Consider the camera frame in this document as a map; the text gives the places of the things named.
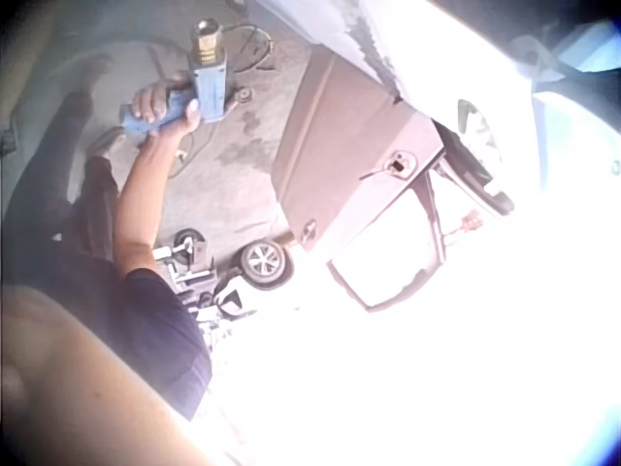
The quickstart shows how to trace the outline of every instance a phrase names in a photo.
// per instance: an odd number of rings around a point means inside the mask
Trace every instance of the garage floor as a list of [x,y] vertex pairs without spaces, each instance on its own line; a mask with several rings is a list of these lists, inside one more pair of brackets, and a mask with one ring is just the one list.
[[[222,261],[250,241],[285,232],[287,225],[272,190],[270,172],[310,45],[261,7],[253,5],[249,18],[244,18],[224,0],[65,1],[15,114],[18,151],[3,159],[3,213],[49,120],[70,90],[67,82],[77,61],[105,52],[114,65],[93,91],[95,111],[75,157],[70,200],[80,190],[85,148],[118,124],[119,106],[130,101],[138,89],[157,81],[158,75],[170,77],[186,69],[180,48],[190,48],[190,28],[203,17],[215,17],[225,26],[251,22],[266,29],[276,44],[266,62],[273,70],[237,77],[238,84],[253,90],[253,100],[219,123],[206,149],[170,181],[159,241],[167,244],[180,229],[193,227],[211,242],[216,259]],[[227,37],[229,54],[235,55],[240,36]],[[195,133],[194,147],[204,145],[211,132],[212,128],[202,126]],[[135,155],[129,142],[114,155],[113,171],[119,186],[124,184]]]

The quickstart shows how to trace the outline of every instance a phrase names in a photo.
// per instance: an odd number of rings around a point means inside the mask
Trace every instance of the dark shirt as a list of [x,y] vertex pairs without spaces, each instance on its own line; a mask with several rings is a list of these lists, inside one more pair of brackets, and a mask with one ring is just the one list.
[[62,243],[3,248],[3,281],[32,286],[80,320],[175,410],[192,419],[212,377],[198,324],[156,273],[124,279]]

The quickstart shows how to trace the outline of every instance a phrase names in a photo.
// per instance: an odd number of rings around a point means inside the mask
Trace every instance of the pants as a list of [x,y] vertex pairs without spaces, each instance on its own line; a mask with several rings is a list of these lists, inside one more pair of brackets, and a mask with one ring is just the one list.
[[5,216],[5,246],[46,243],[60,233],[66,246],[113,260],[118,187],[110,161],[87,160],[81,195],[73,205],[67,200],[76,146],[92,111],[90,95],[65,97],[17,184]]

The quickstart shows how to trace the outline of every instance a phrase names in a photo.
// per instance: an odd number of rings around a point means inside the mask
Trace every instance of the man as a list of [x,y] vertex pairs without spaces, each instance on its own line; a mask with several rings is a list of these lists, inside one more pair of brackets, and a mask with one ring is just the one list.
[[[80,81],[49,124],[7,210],[3,279],[52,298],[191,419],[211,363],[196,322],[159,277],[152,248],[176,150],[200,122],[198,103],[148,136],[120,197],[107,157],[124,135],[119,128],[104,134],[86,152],[82,193],[72,206],[66,193],[74,152],[92,114],[92,87],[111,61],[99,56],[79,66]],[[162,118],[168,90],[183,85],[148,86],[136,95],[136,115]]]

